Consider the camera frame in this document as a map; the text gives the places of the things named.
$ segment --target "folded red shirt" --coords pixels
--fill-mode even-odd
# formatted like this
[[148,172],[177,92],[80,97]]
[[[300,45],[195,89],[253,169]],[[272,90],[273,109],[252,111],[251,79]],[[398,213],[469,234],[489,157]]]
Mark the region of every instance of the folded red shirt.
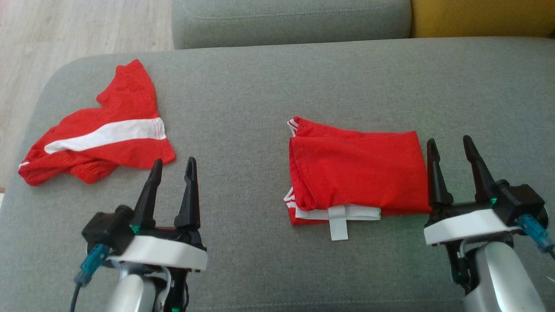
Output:
[[356,204],[381,208],[382,215],[431,211],[416,132],[364,133],[298,116],[290,125],[296,127],[289,166],[299,209]]
[[118,165],[146,169],[158,158],[164,163],[175,159],[154,85],[139,60],[118,66],[97,101],[102,107],[68,115],[31,147],[18,171],[29,185],[59,173],[94,183]]

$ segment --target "white stripe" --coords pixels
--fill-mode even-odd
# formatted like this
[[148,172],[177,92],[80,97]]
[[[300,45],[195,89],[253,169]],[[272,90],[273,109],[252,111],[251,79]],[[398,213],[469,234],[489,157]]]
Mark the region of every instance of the white stripe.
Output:
[[291,135],[296,136],[297,135],[297,128],[295,128],[295,126],[290,124],[290,122],[291,121],[288,121],[287,125],[289,126],[289,130],[291,130]]
[[344,205],[330,207],[327,210],[330,218],[330,234],[331,240],[347,240],[349,235],[347,233],[347,217]]
[[[337,208],[343,207],[343,205],[330,207]],[[381,209],[367,206],[359,206],[353,204],[344,205],[345,217],[347,220],[353,221],[376,221],[381,219]],[[327,210],[315,209],[311,211],[304,211],[295,207],[295,217],[297,219],[307,219],[307,220],[329,220],[329,215]]]
[[293,194],[293,187],[291,187],[291,189],[283,199],[284,202],[288,202],[289,200],[295,200],[295,195]]
[[97,130],[80,137],[54,141],[44,147],[48,154],[61,150],[80,152],[106,144],[112,144],[132,139],[166,138],[164,122],[160,117],[154,119],[132,119],[122,122],[107,123]]
[[295,212],[296,212],[297,210],[299,210],[299,207],[297,206],[297,203],[296,203],[296,202],[287,202],[287,203],[285,203],[285,204],[287,205],[287,208],[295,208]]

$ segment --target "gray sofa cushion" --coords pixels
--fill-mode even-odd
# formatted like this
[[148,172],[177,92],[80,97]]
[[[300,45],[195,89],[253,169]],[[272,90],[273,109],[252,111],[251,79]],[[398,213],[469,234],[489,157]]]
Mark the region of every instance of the gray sofa cushion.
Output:
[[[20,158],[64,116],[96,106],[116,65],[139,58],[177,155],[158,190],[158,225],[173,224],[187,157],[198,161],[209,263],[188,280],[190,311],[455,311],[463,291],[445,249],[425,244],[426,216],[350,222],[349,240],[335,242],[326,224],[290,225],[285,123],[298,114],[363,131],[415,129],[423,146],[433,137],[456,201],[474,195],[469,134],[495,178],[529,183],[553,203],[554,52],[550,39],[445,38],[86,58],[45,87]],[[97,211],[133,206],[147,176],[118,168],[93,185],[65,175],[35,188],[15,176],[0,210],[0,310],[65,310],[84,258],[81,229]],[[552,260],[528,238],[516,238],[516,251],[555,309]],[[100,269],[78,310],[102,310],[117,280]]]
[[410,0],[173,0],[175,49],[408,38]]

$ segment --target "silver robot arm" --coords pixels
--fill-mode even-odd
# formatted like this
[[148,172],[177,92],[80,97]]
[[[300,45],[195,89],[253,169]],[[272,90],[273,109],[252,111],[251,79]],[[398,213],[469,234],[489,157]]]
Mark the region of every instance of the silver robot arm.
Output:
[[113,214],[97,213],[82,231],[88,243],[86,260],[75,277],[75,293],[86,286],[101,266],[120,271],[120,281],[106,311],[183,312],[189,304],[187,274],[206,269],[208,254],[200,228],[196,161],[189,158],[186,188],[174,227],[156,227],[153,219],[162,160],[150,172],[135,209],[120,205]]
[[472,165],[476,196],[475,202],[462,204],[453,204],[447,191],[435,141],[427,143],[432,213],[424,228],[426,243],[446,247],[451,279],[465,291],[461,304],[466,311],[546,311],[513,250],[513,234],[530,234],[541,251],[553,255],[553,244],[547,237],[541,241],[541,234],[529,231],[547,228],[544,201],[527,184],[513,187],[505,180],[495,182],[472,139],[465,136],[463,143]]

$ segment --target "blue connector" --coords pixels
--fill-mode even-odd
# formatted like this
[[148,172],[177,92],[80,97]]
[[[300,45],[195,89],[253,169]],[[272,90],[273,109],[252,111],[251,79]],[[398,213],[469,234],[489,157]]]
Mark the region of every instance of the blue connector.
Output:
[[550,252],[555,247],[555,244],[549,239],[547,231],[533,216],[523,215],[518,220],[518,226],[538,244],[541,252]]
[[97,244],[94,246],[90,254],[87,255],[85,261],[81,264],[81,271],[75,276],[73,281],[83,287],[87,286],[93,278],[94,272],[106,262],[110,255],[108,247],[104,244]]

